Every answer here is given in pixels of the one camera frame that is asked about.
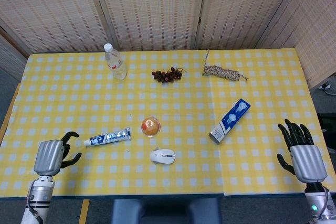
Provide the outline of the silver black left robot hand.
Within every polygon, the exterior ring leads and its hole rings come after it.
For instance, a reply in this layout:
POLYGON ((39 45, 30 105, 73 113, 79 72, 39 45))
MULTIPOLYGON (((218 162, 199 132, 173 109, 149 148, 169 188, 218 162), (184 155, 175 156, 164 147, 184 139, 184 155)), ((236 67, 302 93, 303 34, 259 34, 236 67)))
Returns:
POLYGON ((61 169, 74 165, 81 158, 82 153, 75 155, 73 159, 65 161, 69 154, 71 137, 79 137, 77 132, 67 132, 60 140, 43 141, 39 145, 34 171, 39 176, 55 176, 61 169))

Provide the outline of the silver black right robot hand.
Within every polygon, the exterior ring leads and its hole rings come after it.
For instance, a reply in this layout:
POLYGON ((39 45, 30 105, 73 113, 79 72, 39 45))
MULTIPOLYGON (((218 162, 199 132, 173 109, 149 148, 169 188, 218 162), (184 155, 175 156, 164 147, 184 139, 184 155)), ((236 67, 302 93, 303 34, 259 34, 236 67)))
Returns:
POLYGON ((286 126, 278 124, 289 151, 292 164, 288 164, 278 153, 277 160, 281 167, 295 175, 305 184, 321 183, 327 178, 327 171, 319 148, 314 144, 308 128, 285 119, 286 126))

